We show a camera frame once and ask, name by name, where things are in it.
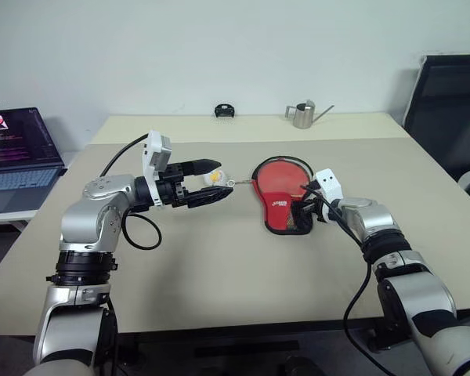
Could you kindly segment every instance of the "black chair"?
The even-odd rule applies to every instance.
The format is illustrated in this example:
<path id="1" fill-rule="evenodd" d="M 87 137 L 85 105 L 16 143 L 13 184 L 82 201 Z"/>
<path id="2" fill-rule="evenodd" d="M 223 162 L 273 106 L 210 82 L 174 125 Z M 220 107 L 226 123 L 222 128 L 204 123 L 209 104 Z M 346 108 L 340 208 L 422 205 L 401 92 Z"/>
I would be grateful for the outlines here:
<path id="1" fill-rule="evenodd" d="M 403 126 L 453 179 L 470 171 L 470 55 L 425 57 Z"/>

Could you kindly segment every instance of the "floor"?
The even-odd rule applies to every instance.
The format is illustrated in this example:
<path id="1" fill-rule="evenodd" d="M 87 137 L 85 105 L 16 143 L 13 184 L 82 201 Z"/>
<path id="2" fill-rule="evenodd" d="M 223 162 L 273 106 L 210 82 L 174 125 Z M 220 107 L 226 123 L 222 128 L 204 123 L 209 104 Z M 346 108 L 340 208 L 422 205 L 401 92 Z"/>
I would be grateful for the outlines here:
<path id="1" fill-rule="evenodd" d="M 0 261 L 18 237 L 11 229 L 0 228 Z M 282 349 L 272 352 L 246 353 L 244 349 L 261 349 L 254 344 L 272 342 Z M 219 346 L 239 345 L 236 355 L 219 355 Z M 0 375 L 22 375 L 33 367 L 33 344 L 21 338 L 0 337 Z M 307 356 L 326 375 L 383 375 L 348 342 L 342 331 L 313 331 L 259 338 L 196 338 L 139 345 L 140 360 L 135 365 L 122 364 L 117 374 L 178 376 L 279 376 L 281 364 L 291 355 Z M 425 362 L 412 342 L 395 346 L 374 355 L 391 372 L 399 375 L 430 375 Z"/>

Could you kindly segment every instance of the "laptop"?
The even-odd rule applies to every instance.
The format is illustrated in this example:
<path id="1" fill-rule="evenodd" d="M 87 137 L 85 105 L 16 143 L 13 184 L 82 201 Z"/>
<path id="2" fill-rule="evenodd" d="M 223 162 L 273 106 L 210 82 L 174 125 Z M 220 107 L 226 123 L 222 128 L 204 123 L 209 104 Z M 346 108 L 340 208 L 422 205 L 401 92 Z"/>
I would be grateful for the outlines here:
<path id="1" fill-rule="evenodd" d="M 65 171 L 37 108 L 0 111 L 0 213 L 40 208 Z"/>

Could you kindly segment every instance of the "table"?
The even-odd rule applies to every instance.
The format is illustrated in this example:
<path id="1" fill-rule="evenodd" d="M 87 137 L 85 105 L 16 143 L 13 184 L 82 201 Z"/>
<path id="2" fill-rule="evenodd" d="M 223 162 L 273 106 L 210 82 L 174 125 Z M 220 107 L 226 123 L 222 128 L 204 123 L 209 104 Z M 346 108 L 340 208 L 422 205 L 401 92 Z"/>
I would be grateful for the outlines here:
<path id="1" fill-rule="evenodd" d="M 68 168 L 76 156 L 76 152 L 69 151 L 61 154 L 64 165 Z M 8 213 L 0 213 L 0 225 L 10 224 L 19 231 L 24 231 L 26 224 L 37 214 L 37 210 L 10 211 Z"/>
<path id="2" fill-rule="evenodd" d="M 362 124 L 363 115 L 357 116 Z M 386 119 L 387 127 L 396 126 Z M 131 120 L 125 117 L 127 134 L 134 138 L 143 129 Z M 136 123 L 160 128 L 155 121 L 148 117 Z M 174 134 L 171 124 L 166 128 L 165 133 Z M 105 132 L 103 128 L 95 140 Z M 172 138 L 171 162 L 212 158 L 235 179 L 246 179 L 260 161 L 285 150 L 316 170 L 332 168 L 345 195 L 388 206 L 413 248 L 450 289 L 457 307 L 470 308 L 468 195 L 411 138 L 343 137 L 284 143 L 188 143 L 181 137 L 183 143 L 177 143 Z M 45 276 L 54 272 L 58 256 L 61 215 L 121 147 L 87 146 L 4 258 L 0 334 L 36 332 Z M 140 151 L 129 150 L 110 173 L 140 175 Z M 191 178 L 186 184 L 194 189 L 201 182 Z M 122 237 L 118 243 L 119 268 L 110 282 L 122 333 L 339 320 L 365 273 L 360 251 L 337 226 L 316 223 L 302 237 L 267 231 L 250 186 L 238 186 L 225 200 L 206 207 L 152 209 L 146 215 L 160 226 L 164 242 L 154 251 L 133 249 Z M 146 223 L 130 219 L 129 228 L 138 242 L 155 241 Z M 371 281 L 352 317 L 380 315 Z"/>

